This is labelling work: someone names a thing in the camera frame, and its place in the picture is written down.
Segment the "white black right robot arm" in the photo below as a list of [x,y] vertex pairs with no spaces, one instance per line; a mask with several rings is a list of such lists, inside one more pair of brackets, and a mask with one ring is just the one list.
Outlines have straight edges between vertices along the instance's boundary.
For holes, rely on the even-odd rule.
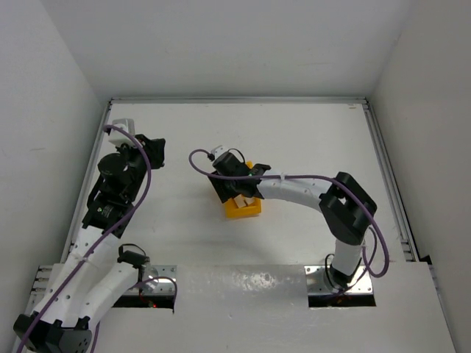
[[332,288],[347,288],[360,265],[361,245],[371,224],[363,210],[371,215],[377,210],[376,203],[350,174],[339,172],[334,180],[350,190],[361,205],[332,182],[282,179],[269,165],[257,163],[249,167],[222,146],[210,152],[208,158],[214,167],[209,179],[222,202],[237,196],[277,199],[319,211],[336,239],[325,277]]

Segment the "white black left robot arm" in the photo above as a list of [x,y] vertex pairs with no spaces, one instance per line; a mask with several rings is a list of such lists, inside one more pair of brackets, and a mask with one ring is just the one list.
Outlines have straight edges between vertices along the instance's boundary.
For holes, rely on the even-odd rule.
[[20,352],[86,352],[93,329],[149,261],[131,251],[119,251],[116,259],[111,254],[149,191],[149,173],[164,165],[166,141],[139,134],[113,144],[116,152],[97,164],[82,227],[59,274],[32,312],[14,323]]

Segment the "yellow plastic bin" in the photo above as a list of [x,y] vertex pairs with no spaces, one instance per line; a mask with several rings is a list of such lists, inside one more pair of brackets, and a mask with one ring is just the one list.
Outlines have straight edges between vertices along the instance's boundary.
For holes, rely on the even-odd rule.
[[244,196],[245,202],[247,203],[246,207],[237,208],[234,198],[241,193],[236,193],[232,190],[232,198],[227,202],[223,203],[224,212],[227,218],[247,218],[257,216],[262,212],[262,201],[261,199],[255,197]]

